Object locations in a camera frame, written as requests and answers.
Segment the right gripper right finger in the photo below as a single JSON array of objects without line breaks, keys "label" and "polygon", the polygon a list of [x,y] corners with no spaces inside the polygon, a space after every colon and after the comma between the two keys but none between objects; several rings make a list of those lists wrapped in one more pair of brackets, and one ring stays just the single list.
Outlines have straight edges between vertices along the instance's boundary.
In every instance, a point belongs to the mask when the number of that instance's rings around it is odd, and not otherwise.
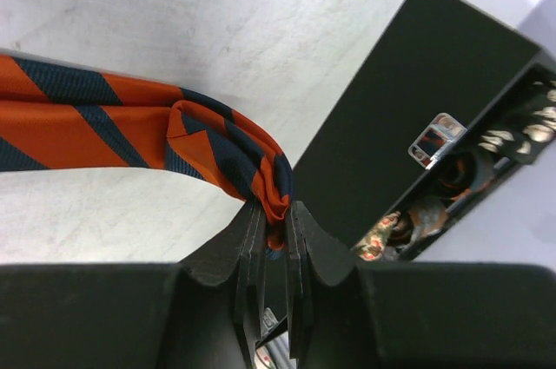
[{"label": "right gripper right finger", "polygon": [[299,368],[381,368],[355,256],[300,201],[286,240],[290,357]]}]

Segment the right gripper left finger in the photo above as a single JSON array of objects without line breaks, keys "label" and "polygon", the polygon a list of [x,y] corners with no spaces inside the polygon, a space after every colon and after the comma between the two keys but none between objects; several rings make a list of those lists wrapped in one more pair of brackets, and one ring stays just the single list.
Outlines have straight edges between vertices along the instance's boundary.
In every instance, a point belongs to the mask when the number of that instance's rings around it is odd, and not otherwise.
[{"label": "right gripper left finger", "polygon": [[247,202],[181,261],[164,334],[167,368],[251,368],[261,339],[266,216]]}]

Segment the orange navy striped tie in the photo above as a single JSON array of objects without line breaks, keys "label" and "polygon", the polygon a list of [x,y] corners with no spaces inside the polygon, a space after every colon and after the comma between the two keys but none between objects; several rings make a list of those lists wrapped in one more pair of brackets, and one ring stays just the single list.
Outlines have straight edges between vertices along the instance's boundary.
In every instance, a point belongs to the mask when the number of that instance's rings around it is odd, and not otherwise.
[{"label": "orange navy striped tie", "polygon": [[1,169],[108,167],[167,170],[259,201],[268,257],[286,245],[293,171],[255,122],[175,85],[2,55]]}]

